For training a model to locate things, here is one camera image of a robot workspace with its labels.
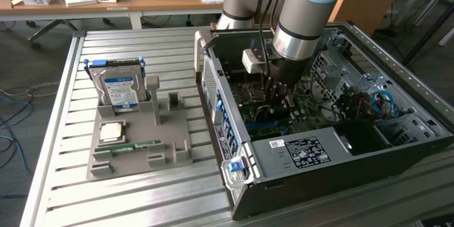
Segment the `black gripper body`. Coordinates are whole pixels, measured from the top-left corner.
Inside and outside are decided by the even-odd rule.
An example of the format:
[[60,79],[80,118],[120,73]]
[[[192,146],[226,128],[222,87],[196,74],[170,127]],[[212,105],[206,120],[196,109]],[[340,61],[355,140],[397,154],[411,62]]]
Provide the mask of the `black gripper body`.
[[286,58],[276,58],[268,61],[270,70],[267,76],[271,77],[275,82],[280,82],[287,85],[288,88],[294,88],[302,78],[307,64],[308,59],[294,61]]

